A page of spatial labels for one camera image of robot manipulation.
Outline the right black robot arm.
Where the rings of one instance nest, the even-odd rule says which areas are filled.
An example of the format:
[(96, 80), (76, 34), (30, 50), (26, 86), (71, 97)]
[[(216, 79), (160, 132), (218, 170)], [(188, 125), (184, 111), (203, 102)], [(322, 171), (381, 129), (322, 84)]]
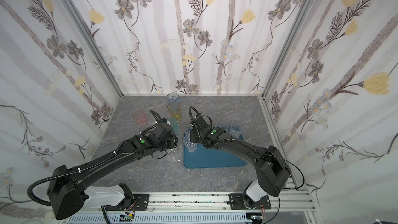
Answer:
[(201, 143), (206, 149), (229, 152), (255, 167), (257, 180), (244, 190), (245, 197), (258, 202), (266, 195), (279, 196), (291, 170), (276, 147), (260, 147), (235, 138), (225, 129), (213, 127), (212, 119), (208, 118), (207, 122), (206, 116), (193, 106), (189, 107), (189, 116), (193, 127), (191, 141)]

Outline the teal plastic tray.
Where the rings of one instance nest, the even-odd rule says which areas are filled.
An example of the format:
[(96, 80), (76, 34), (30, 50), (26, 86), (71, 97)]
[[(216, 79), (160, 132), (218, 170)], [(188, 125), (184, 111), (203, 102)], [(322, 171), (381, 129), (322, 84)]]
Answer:
[(243, 167), (247, 162), (236, 155), (217, 149), (206, 149), (197, 143), (195, 152), (188, 152), (184, 147), (183, 164), (187, 169)]

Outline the clear faceted glass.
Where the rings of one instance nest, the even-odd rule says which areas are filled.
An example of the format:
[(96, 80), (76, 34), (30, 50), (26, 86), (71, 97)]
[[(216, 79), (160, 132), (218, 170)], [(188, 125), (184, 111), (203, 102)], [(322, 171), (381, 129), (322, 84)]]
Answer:
[(235, 138), (239, 139), (241, 136), (241, 128), (239, 126), (232, 125), (230, 126), (229, 133)]
[(177, 151), (176, 151), (175, 148), (169, 149), (169, 150), (167, 151), (166, 159), (167, 159), (167, 161), (169, 161), (170, 163), (175, 162), (175, 161), (178, 160)]
[(183, 143), (188, 152), (195, 152), (197, 150), (198, 144), (191, 141), (190, 134), (184, 136)]
[(192, 128), (191, 127), (187, 127), (184, 131), (185, 135), (189, 135), (191, 132)]

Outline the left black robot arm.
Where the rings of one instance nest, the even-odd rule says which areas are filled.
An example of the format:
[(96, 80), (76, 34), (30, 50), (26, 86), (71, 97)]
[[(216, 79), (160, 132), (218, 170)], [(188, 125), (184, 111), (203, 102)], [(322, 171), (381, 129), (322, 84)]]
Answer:
[(163, 118), (151, 130), (146, 130), (121, 142), (111, 151), (95, 160), (67, 168), (60, 166), (53, 172), (47, 195), (57, 220), (71, 217), (84, 206), (89, 196), (85, 192), (102, 177), (130, 163), (156, 152), (175, 148), (178, 138), (170, 122)]

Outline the yellow tall plastic cup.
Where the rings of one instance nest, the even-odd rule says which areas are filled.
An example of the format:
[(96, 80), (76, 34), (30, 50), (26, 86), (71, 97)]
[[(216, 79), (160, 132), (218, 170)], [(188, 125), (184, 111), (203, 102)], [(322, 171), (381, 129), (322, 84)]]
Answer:
[(181, 121), (181, 104), (177, 101), (172, 101), (168, 104), (167, 109), (170, 116), (176, 119), (177, 122)]

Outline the blue tall plastic cup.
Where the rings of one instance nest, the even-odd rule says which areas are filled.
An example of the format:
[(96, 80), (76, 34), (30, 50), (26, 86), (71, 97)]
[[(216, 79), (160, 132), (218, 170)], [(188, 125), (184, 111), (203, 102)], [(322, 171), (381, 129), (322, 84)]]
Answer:
[(169, 93), (167, 96), (166, 96), (166, 98), (167, 98), (167, 101), (169, 102), (169, 103), (172, 103), (172, 102), (180, 102), (180, 95), (177, 93), (177, 92), (171, 92), (171, 93)]

